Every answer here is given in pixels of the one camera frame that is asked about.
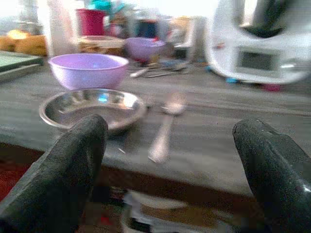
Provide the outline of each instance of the kitchen counter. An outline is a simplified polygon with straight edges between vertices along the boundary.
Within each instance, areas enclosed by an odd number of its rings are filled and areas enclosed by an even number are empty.
[[[307,85],[296,88],[308,89]],[[252,196],[232,136],[234,124],[245,117],[259,117],[311,154],[308,93],[290,89],[272,93],[247,84],[227,84],[224,78],[205,73],[202,67],[193,67],[187,75],[128,77],[118,89],[138,94],[153,104],[138,124],[109,140],[104,166]],[[42,151],[52,146],[60,132],[41,120],[38,109],[46,98],[63,91],[48,66],[2,83],[0,142]],[[161,102],[173,91],[186,92],[189,105],[174,121],[170,161],[158,165],[148,159],[148,148],[164,117]]]

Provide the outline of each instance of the stainless steel bowl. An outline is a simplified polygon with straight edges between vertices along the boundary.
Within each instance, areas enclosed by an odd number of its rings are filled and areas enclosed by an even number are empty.
[[[81,118],[101,115],[108,124],[108,133],[122,131],[144,116],[146,107],[137,96],[109,89],[83,89],[60,93],[40,107],[41,118],[66,131]]]

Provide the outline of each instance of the purple bowl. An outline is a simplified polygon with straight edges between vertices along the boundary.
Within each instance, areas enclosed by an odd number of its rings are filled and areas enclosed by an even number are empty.
[[[49,60],[59,83],[69,90],[116,88],[125,78],[128,60],[118,56],[77,53]]]
[[[141,62],[148,62],[151,55],[160,53],[165,43],[150,38],[132,37],[126,39],[126,48],[131,58]]]

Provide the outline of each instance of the red cup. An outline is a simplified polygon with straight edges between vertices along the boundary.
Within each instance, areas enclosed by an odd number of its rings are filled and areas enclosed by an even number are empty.
[[[77,9],[81,18],[82,35],[104,35],[104,11]]]

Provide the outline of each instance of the cutting board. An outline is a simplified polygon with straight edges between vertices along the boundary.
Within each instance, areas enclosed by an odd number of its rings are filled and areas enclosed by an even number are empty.
[[[35,72],[42,65],[42,57],[0,51],[0,82]]]

